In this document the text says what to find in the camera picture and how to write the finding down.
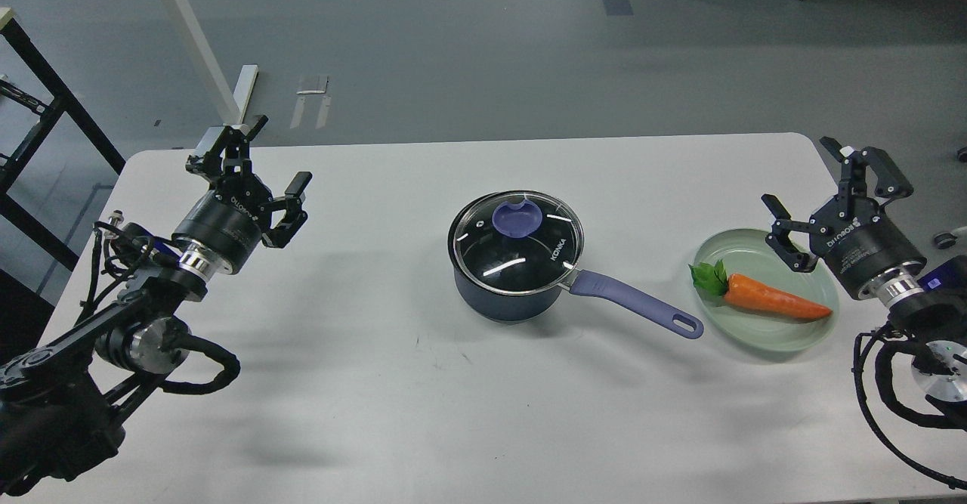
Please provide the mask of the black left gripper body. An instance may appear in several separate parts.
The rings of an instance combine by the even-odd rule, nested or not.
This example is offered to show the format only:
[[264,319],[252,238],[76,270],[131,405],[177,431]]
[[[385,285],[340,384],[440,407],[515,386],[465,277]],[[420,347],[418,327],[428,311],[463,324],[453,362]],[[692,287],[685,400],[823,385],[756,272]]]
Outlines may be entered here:
[[210,188],[174,229],[182,248],[199,243],[221,259],[221,273],[237,274],[270,225],[261,206],[272,194],[257,179],[228,180]]

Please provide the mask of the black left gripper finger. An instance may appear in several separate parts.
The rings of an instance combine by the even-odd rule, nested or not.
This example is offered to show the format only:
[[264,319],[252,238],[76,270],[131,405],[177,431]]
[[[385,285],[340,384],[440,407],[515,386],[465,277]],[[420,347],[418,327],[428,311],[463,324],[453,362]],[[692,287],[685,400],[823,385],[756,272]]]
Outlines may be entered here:
[[[261,204],[261,211],[266,215],[266,228],[261,235],[264,246],[273,249],[285,248],[308,220],[308,213],[303,209],[303,203],[305,188],[311,180],[311,172],[298,172],[288,184],[283,196]],[[277,224],[270,227],[270,217],[278,211],[283,211],[283,216]]]
[[196,149],[187,157],[187,173],[203,178],[210,187],[227,186],[255,179],[251,142],[268,122],[255,117],[253,125],[222,125],[209,128]]

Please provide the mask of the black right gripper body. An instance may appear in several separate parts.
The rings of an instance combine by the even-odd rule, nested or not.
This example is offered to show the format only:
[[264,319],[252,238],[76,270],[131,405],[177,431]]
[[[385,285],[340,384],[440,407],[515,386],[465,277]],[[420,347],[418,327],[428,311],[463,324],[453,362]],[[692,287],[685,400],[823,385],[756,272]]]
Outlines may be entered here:
[[831,198],[811,221],[826,232],[811,236],[809,249],[826,263],[851,298],[873,296],[864,290],[880,274],[899,267],[916,276],[925,267],[925,256],[874,199],[853,198],[852,210],[847,211]]

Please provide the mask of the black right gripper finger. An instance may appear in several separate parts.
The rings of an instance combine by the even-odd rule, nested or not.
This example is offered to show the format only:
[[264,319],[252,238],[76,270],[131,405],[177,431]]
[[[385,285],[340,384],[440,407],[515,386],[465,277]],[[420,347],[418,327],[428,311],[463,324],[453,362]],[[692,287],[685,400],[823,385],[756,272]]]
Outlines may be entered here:
[[840,163],[840,178],[833,197],[837,202],[849,204],[860,198],[894,200],[914,193],[908,177],[885,150],[855,149],[833,137],[822,137],[820,145]]
[[803,252],[790,239],[792,232],[816,234],[815,224],[811,222],[795,221],[780,199],[770,193],[761,195],[761,201],[773,215],[771,231],[766,236],[766,243],[776,252],[777,256],[792,271],[797,273],[811,273],[817,264],[818,257],[811,252]]

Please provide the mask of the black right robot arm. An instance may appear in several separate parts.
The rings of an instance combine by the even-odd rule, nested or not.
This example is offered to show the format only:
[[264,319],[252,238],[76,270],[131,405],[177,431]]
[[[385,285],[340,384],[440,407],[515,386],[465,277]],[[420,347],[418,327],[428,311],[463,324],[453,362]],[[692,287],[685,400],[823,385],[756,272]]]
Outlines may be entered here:
[[773,215],[766,243],[793,272],[822,261],[851,298],[877,298],[888,309],[881,327],[856,336],[852,374],[868,428],[895,456],[923,476],[963,490],[965,481],[906,456],[879,427],[867,403],[864,371],[885,408],[920,428],[965,429],[965,304],[952,292],[929,290],[916,279],[925,256],[885,213],[914,187],[878,148],[854,149],[833,137],[820,144],[836,157],[837,191],[807,221],[795,221],[773,194],[762,202]]

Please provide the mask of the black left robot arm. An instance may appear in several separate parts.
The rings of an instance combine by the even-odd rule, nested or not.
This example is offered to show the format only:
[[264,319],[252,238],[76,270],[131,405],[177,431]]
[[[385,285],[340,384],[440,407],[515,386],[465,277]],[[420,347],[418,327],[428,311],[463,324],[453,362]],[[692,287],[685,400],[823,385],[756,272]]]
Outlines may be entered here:
[[273,196],[251,142],[268,121],[209,128],[184,167],[208,189],[168,238],[125,222],[94,223],[90,286],[75,325],[2,366],[2,493],[70,482],[113,458],[124,422],[164,391],[204,396],[239,376],[237,357],[176,315],[215,274],[238,274],[257,246],[282,249],[304,222],[310,172]]

